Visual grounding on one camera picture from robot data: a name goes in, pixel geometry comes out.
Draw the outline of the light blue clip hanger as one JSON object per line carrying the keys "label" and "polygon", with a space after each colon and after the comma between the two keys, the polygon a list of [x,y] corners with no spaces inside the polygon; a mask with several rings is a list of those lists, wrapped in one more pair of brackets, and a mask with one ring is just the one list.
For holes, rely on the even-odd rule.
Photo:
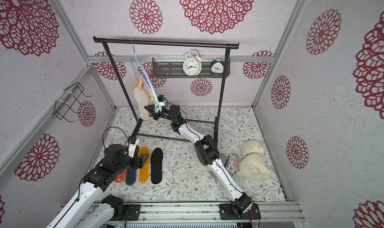
{"label": "light blue clip hanger", "polygon": [[154,98],[154,112],[160,113],[162,110],[162,107],[161,107],[161,104],[158,100],[158,96],[156,94],[153,83],[152,83],[147,71],[145,70],[143,64],[140,62],[140,60],[137,57],[133,40],[131,40],[131,44],[133,46],[133,51],[134,51],[134,55],[131,57],[132,69],[139,75],[141,80],[144,82],[145,86],[150,90],[152,98]]}

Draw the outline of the dark grey felt insole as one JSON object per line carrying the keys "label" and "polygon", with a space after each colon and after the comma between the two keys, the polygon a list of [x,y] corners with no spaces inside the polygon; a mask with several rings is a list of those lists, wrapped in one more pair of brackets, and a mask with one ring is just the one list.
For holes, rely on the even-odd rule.
{"label": "dark grey felt insole", "polygon": [[134,156],[133,156],[132,161],[131,161],[131,166],[129,168],[127,168],[125,183],[128,186],[134,185],[136,180],[137,180],[137,165],[136,165],[136,163],[137,163],[137,156],[139,154],[139,149],[140,149],[140,147],[136,146]]}

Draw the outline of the white dotted foam insole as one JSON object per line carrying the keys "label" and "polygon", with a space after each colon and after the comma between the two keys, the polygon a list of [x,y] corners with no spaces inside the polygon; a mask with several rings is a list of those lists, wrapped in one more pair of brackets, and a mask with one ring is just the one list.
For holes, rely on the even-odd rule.
{"label": "white dotted foam insole", "polygon": [[151,181],[159,184],[163,178],[163,151],[155,148],[151,155]]}

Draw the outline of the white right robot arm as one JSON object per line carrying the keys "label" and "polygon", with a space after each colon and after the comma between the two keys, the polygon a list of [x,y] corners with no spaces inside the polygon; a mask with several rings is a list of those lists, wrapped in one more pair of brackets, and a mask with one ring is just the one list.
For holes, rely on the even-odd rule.
{"label": "white right robot arm", "polygon": [[154,105],[145,106],[146,111],[158,120],[159,118],[171,121],[171,128],[174,132],[183,136],[194,144],[198,160],[203,166],[207,166],[217,177],[220,184],[227,192],[233,212],[240,218],[256,208],[254,201],[236,184],[229,175],[221,158],[214,138],[211,135],[202,135],[188,126],[188,119],[182,115],[183,110],[178,105],[171,105],[170,108],[163,107],[159,112],[155,111]]}

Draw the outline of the orange yellow insole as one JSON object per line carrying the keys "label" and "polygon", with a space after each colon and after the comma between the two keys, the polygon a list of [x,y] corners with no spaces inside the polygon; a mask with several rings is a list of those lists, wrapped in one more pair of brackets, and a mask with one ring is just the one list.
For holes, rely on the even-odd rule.
{"label": "orange yellow insole", "polygon": [[[150,154],[150,150],[147,147],[141,147],[139,149],[139,155],[141,154]],[[140,183],[146,183],[150,178],[150,157],[148,158],[145,166],[142,169],[140,169],[140,173],[139,173]]]}

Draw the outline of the yellow-edged grey felt insole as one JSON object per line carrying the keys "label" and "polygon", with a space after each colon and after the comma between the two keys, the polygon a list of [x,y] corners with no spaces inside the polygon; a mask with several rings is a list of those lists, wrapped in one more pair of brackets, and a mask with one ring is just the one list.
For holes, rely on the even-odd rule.
{"label": "yellow-edged grey felt insole", "polygon": [[142,88],[135,87],[134,97],[139,107],[140,118],[144,121],[149,120],[149,112],[145,109],[145,106],[149,105],[149,98],[147,93]]}

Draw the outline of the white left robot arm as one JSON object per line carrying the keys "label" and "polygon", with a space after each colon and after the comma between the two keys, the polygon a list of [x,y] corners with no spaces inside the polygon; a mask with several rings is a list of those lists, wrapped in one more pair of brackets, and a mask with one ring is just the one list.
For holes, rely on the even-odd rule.
{"label": "white left robot arm", "polygon": [[149,154],[138,155],[137,145],[110,145],[104,150],[104,158],[90,170],[80,181],[77,192],[59,214],[47,225],[48,228],[99,228],[110,220],[126,217],[124,200],[109,195],[102,203],[81,221],[81,218],[94,203],[104,194],[117,175],[126,169],[141,169],[145,166]]}

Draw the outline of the red translucent gel insole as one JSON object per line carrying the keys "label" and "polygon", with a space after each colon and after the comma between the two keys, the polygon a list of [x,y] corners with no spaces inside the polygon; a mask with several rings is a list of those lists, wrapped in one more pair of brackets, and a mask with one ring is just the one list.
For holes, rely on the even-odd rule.
{"label": "red translucent gel insole", "polygon": [[122,183],[126,178],[127,170],[124,170],[122,173],[118,174],[115,179],[115,183]]}

